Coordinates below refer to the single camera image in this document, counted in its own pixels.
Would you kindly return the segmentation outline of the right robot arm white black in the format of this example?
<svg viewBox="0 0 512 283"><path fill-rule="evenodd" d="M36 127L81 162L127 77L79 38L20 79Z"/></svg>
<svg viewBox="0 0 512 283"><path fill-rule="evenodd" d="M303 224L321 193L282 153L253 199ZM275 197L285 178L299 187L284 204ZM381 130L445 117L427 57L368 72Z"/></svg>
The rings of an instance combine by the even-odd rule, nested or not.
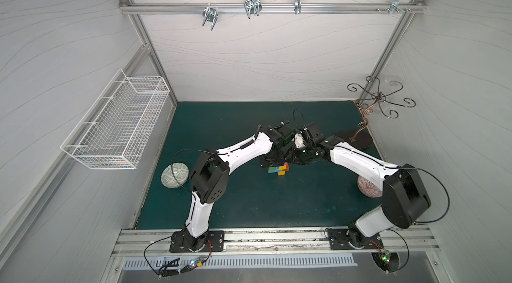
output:
<svg viewBox="0 0 512 283"><path fill-rule="evenodd" d="M409 228L432 206L420 168L382 161L337 136L314 142L297 134L283 151L286 159L295 164L327 160L342 166L381 191L381 204L349 225L345 237L354 249L364 248L372 236L384 230Z"/></svg>

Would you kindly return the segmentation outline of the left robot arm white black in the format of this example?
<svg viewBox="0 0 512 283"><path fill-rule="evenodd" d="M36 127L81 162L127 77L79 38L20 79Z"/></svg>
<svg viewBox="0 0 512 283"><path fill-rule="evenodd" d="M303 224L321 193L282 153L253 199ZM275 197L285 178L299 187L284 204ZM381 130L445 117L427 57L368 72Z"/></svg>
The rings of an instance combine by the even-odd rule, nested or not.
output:
<svg viewBox="0 0 512 283"><path fill-rule="evenodd" d="M258 158L262 168L285 164L283 147L293 132L288 122L259 126L248 139L228 148L201 151L190 173L191 206L182 230L170 236L169 252L202 252L209 239L209 219L213 205L226 192L230 175L242 165Z"/></svg>

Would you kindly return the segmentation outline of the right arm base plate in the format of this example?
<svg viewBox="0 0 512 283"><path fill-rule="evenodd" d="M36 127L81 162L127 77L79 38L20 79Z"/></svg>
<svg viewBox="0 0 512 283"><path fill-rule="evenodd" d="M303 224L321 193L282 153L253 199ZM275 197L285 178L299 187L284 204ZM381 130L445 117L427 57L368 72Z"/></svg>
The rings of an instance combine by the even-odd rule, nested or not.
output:
<svg viewBox="0 0 512 283"><path fill-rule="evenodd" d="M371 237L362 235L355 228L326 228L323 235L331 250L369 250L383 248L383 243L376 234Z"/></svg>

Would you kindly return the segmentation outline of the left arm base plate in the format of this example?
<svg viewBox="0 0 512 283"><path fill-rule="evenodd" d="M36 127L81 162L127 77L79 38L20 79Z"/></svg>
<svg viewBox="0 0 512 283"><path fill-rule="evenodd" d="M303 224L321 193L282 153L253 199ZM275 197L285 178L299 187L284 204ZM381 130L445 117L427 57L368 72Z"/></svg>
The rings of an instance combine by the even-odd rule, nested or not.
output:
<svg viewBox="0 0 512 283"><path fill-rule="evenodd" d="M197 238L188 229L174 232L171 236L170 253L188 252L222 252L224 250L225 232L222 230L207 230Z"/></svg>

